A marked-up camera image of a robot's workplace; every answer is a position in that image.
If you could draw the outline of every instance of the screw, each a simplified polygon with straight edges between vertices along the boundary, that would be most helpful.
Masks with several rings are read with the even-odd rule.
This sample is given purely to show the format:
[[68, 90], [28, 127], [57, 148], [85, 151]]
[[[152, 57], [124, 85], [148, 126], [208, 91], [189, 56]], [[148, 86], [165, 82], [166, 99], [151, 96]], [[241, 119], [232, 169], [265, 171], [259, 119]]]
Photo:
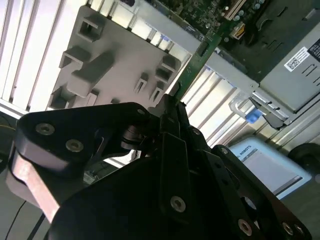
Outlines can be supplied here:
[[138, 113], [141, 114], [141, 115], [145, 115], [145, 111], [143, 111], [142, 109], [138, 109]]
[[198, 129], [196, 129], [196, 128], [193, 129], [193, 132], [194, 132], [195, 134], [197, 134], [197, 135], [200, 135], [200, 131], [199, 131]]
[[171, 207], [178, 213], [183, 213], [186, 210], [185, 201], [179, 196], [173, 196], [170, 200]]
[[169, 120], [170, 122], [172, 122], [172, 123], [175, 122], [175, 120], [173, 120], [171, 117], [168, 117], [168, 120]]
[[55, 132], [54, 126], [49, 123], [39, 123], [37, 126], [35, 126], [35, 130], [39, 134], [46, 136], [49, 136]]
[[229, 153], [228, 150], [225, 149], [224, 147], [221, 148], [221, 152], [222, 152], [223, 154], [228, 154], [228, 153]]
[[81, 152], [84, 149], [84, 145], [76, 139], [70, 139], [65, 143], [65, 147], [73, 152], [73, 153], [78, 153]]
[[245, 220], [239, 219], [238, 226], [241, 229], [241, 231], [244, 232], [244, 234], [247, 235], [248, 237], [252, 235], [252, 229], [249, 223], [247, 223]]
[[299, 227], [297, 224], [295, 224], [294, 226], [298, 230], [299, 233], [304, 234], [304, 231], [302, 230], [301, 227]]
[[291, 236], [294, 235], [294, 231], [292, 230], [292, 228], [286, 223], [286, 222], [283, 222], [282, 223], [282, 227], [284, 228], [284, 230]]
[[320, 184], [320, 174], [315, 175], [314, 180], [317, 184]]

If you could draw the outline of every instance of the barcode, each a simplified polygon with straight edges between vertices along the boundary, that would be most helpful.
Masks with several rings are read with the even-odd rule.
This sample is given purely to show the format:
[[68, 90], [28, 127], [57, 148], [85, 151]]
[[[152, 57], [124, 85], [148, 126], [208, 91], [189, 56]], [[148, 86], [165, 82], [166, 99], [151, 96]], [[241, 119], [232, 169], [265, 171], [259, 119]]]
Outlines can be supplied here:
[[294, 70], [299, 64], [300, 64], [300, 61], [294, 57], [286, 65], [292, 70]]
[[308, 49], [303, 46], [284, 66], [289, 72], [292, 72], [309, 56]]

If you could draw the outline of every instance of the wire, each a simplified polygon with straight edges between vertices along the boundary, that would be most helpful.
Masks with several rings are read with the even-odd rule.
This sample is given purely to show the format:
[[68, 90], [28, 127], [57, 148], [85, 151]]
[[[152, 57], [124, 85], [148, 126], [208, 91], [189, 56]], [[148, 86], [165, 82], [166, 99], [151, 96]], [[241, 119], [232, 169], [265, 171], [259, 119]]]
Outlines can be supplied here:
[[36, 222], [34, 228], [32, 229], [30, 235], [28, 236], [28, 238], [26, 240], [33, 240], [34, 239], [34, 237], [35, 237], [36, 233], [38, 232], [41, 224], [43, 223], [45, 217], [46, 216], [42, 213], [39, 220]]
[[6, 121], [6, 123], [9, 125], [9, 127], [12, 128], [12, 125], [10, 124], [10, 122], [8, 121], [8, 119], [5, 116], [0, 115], [0, 117], [2, 117]]
[[15, 128], [13, 128], [13, 127], [11, 127], [11, 126], [1, 125], [1, 124], [0, 124], [0, 128], [11, 129], [11, 130], [13, 130], [13, 131], [16, 130]]
[[11, 231], [11, 228], [12, 228], [12, 226], [14, 225], [14, 223], [15, 223], [17, 217], [18, 217], [18, 214], [19, 214], [20, 210], [22, 209], [22, 207], [25, 205], [25, 203], [26, 203], [26, 201], [24, 201], [24, 202], [22, 203], [22, 205], [19, 207], [18, 211], [16, 212], [16, 214], [15, 214], [15, 216], [14, 216], [14, 219], [13, 219], [13, 221], [12, 221], [12, 223], [11, 223], [11, 226], [9, 227], [8, 232], [6, 233], [6, 236], [5, 236], [5, 239], [4, 239], [4, 240], [7, 240], [7, 239], [8, 239], [8, 236], [9, 236], [9, 233], [10, 233], [10, 231]]

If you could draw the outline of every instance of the motherboard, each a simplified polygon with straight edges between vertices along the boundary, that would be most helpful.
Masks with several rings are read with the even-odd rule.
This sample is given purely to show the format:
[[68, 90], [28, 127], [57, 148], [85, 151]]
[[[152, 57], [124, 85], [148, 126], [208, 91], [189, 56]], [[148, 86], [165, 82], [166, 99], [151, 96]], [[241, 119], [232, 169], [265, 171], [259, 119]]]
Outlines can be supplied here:
[[180, 100], [221, 42], [239, 41], [265, 0], [151, 0], [162, 14], [201, 41], [178, 79]]

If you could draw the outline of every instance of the gray metal panel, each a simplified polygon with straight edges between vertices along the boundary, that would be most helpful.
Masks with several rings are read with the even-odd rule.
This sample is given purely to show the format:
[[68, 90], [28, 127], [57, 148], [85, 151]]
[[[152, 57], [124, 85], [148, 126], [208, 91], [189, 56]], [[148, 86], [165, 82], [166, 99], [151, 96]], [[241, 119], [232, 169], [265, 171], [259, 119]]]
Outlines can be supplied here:
[[309, 49], [320, 38], [320, 23], [262, 80], [260, 87], [280, 100], [292, 111], [297, 111], [320, 92], [320, 63], [309, 56], [292, 72], [285, 64], [302, 47]]
[[242, 89], [249, 95], [259, 87], [258, 83], [253, 81], [235, 66], [231, 65], [216, 52], [211, 55], [206, 65], [212, 68], [217, 74], [226, 79], [233, 86]]

